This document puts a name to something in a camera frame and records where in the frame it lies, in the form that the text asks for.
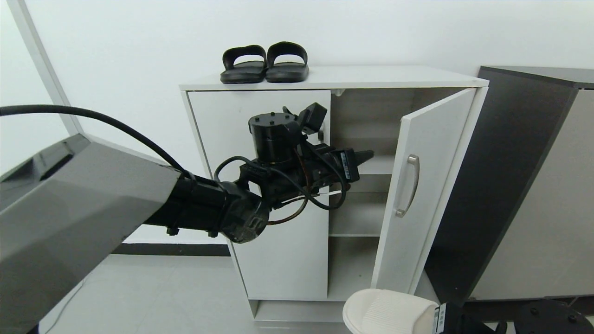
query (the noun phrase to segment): open cabinet door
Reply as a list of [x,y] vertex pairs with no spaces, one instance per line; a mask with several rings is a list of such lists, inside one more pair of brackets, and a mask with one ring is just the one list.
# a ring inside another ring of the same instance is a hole
[[402,118],[372,288],[415,293],[415,272],[432,244],[425,240],[475,91],[462,90]]

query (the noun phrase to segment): black slipper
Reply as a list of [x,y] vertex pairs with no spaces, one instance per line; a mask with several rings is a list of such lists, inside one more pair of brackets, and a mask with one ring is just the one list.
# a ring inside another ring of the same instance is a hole
[[[262,56],[264,60],[233,64],[237,58],[245,55]],[[264,80],[266,73],[266,52],[260,45],[229,49],[223,53],[223,65],[225,65],[225,70],[221,73],[222,83],[259,83]]]
[[[276,57],[280,55],[296,55],[303,59],[303,64],[298,62],[274,63]],[[279,42],[268,48],[266,62],[268,70],[266,71],[266,81],[271,83],[298,83],[307,79],[309,67],[307,66],[307,52],[305,49],[295,43]]]

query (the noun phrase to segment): label sticker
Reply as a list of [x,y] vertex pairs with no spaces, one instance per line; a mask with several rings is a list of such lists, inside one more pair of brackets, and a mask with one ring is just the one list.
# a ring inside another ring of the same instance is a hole
[[340,159],[342,160],[342,168],[345,169],[345,176],[350,179],[349,166],[346,163],[346,154],[344,152],[340,152]]

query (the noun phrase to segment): gray cabinet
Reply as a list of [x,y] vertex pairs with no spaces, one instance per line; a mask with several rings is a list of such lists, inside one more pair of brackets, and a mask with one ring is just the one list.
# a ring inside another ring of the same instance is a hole
[[594,70],[479,76],[489,94],[425,267],[437,295],[594,295]]

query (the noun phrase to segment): white cabinet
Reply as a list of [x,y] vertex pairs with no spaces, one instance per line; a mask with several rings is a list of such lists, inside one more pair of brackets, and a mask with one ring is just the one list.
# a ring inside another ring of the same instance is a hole
[[[180,86],[211,173],[231,156],[255,158],[248,119],[283,106],[298,113],[318,102],[328,109],[324,142],[375,151],[341,208],[311,205],[252,242],[229,244],[247,298],[260,301],[256,320],[341,321],[341,305],[360,289],[414,293],[487,85],[427,67],[388,66],[312,67],[307,81],[295,84],[223,85],[212,76]],[[238,166],[226,167],[221,179],[236,179]]]
[[[282,112],[283,106],[297,114],[312,102],[326,108],[330,106],[329,90],[189,92],[188,96],[204,147],[203,161],[211,173],[231,156],[256,158],[248,128],[250,117]],[[329,123],[327,116],[324,125]],[[324,130],[329,140],[329,129]],[[311,136],[310,141],[319,143],[316,136]],[[236,180],[239,165],[237,162],[225,167],[220,179]],[[327,204],[327,200],[328,197],[320,198],[322,203],[326,201]],[[270,220],[283,219],[300,205],[296,202],[275,210],[271,212]],[[293,223],[269,226],[256,240],[236,244],[234,249],[251,299],[314,300],[326,297],[328,211],[308,205]]]

